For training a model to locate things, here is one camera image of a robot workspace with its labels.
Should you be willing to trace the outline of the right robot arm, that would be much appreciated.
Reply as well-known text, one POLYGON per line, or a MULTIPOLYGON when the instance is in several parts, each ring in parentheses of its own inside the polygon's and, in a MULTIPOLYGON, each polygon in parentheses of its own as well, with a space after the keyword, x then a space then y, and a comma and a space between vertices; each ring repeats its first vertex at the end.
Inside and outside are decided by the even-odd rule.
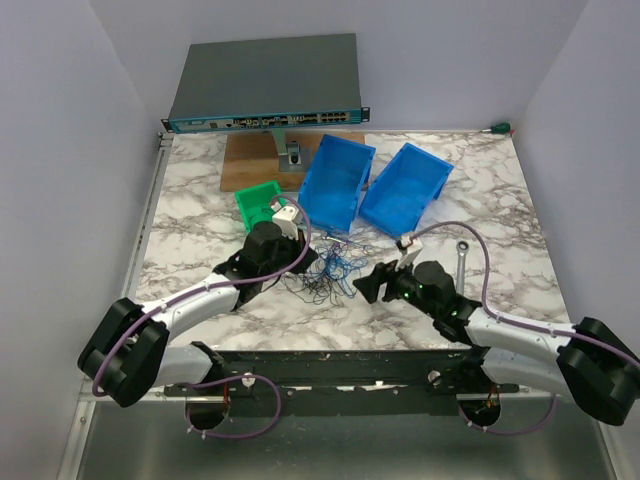
POLYGON ((482 350, 459 370, 471 391, 493 383, 529 386, 568 398, 613 426, 624 424, 639 398, 638 357, 595 318, 558 328, 490 315, 480 302, 457 292, 437 261, 402 269, 379 263, 353 285, 368 303, 403 300, 429 316, 444 338, 482 350))

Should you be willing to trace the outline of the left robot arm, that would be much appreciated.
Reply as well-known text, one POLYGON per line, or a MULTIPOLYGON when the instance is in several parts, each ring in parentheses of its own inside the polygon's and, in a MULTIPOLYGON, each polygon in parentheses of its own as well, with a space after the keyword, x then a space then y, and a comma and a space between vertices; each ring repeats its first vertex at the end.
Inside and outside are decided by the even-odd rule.
POLYGON ((212 394, 222 380, 212 352, 198 344, 173 348, 171 342, 201 322, 248 303, 264 282, 305 271, 316 257, 303 231, 288 236, 277 224, 262 221, 239 251, 196 285, 143 304, 127 297, 114 302, 77 366, 93 380, 96 395, 108 396, 121 407, 135 404, 158 386, 189 384, 201 395, 212 394))

